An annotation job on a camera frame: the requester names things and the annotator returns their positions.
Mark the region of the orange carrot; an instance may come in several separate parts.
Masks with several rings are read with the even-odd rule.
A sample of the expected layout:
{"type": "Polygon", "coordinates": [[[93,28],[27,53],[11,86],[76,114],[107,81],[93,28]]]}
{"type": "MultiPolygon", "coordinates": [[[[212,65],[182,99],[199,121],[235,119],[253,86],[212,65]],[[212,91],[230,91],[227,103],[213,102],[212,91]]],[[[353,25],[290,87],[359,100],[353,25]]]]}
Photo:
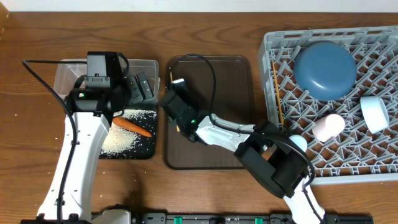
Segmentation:
{"type": "Polygon", "coordinates": [[[150,132],[148,132],[144,128],[141,128],[140,126],[135,125],[134,123],[124,119],[123,117],[115,117],[113,119],[113,123],[116,126],[119,126],[120,128],[134,132],[136,134],[140,134],[140,135],[148,137],[148,138],[152,137],[152,134],[150,132]]]}

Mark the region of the light blue cup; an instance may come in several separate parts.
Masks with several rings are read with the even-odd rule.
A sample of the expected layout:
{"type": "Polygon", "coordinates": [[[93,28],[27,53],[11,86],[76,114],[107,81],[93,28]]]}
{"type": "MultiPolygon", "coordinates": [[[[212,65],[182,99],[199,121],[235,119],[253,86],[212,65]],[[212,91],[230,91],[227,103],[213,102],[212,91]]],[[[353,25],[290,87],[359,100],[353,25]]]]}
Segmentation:
{"type": "Polygon", "coordinates": [[[291,135],[289,139],[293,141],[303,152],[306,152],[308,144],[304,137],[295,134],[291,135]]]}

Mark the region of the pink cup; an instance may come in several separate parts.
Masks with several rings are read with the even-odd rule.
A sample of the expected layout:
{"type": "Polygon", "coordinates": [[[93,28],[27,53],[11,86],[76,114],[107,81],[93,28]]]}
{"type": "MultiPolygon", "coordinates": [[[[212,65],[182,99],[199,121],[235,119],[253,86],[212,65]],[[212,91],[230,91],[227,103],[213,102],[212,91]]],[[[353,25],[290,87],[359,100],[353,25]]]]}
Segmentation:
{"type": "Polygon", "coordinates": [[[315,122],[312,133],[321,142],[336,138],[345,128],[345,120],[338,114],[329,114],[315,122]]]}

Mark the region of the dark blue plate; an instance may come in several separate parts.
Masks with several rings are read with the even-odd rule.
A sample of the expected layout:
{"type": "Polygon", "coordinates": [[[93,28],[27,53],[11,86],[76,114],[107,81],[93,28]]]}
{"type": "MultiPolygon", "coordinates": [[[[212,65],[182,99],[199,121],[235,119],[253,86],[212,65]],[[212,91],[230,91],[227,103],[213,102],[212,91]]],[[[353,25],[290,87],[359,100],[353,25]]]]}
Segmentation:
{"type": "Polygon", "coordinates": [[[315,99],[338,100],[354,86],[357,67],[352,55],[333,42],[317,42],[303,49],[295,59],[297,85],[315,99]]]}

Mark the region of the light blue bowl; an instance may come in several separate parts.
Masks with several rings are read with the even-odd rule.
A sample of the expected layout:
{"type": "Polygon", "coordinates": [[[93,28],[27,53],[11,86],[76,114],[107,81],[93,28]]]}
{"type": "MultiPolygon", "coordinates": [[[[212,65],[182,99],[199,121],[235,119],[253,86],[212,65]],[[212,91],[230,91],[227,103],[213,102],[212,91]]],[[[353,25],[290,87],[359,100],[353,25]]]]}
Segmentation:
{"type": "Polygon", "coordinates": [[[388,127],[389,116],[386,106],[380,97],[361,97],[360,105],[366,126],[372,134],[382,131],[388,127]]]}

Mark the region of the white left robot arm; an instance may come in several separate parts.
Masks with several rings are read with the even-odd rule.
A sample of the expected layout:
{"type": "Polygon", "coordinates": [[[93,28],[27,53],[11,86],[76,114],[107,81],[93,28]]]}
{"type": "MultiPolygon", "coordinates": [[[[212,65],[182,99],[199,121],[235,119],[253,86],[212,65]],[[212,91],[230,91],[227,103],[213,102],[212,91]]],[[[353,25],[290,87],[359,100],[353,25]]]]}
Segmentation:
{"type": "Polygon", "coordinates": [[[37,216],[21,223],[140,223],[139,216],[115,205],[93,217],[91,194],[100,149],[113,113],[66,110],[65,135],[53,181],[37,216]]]}

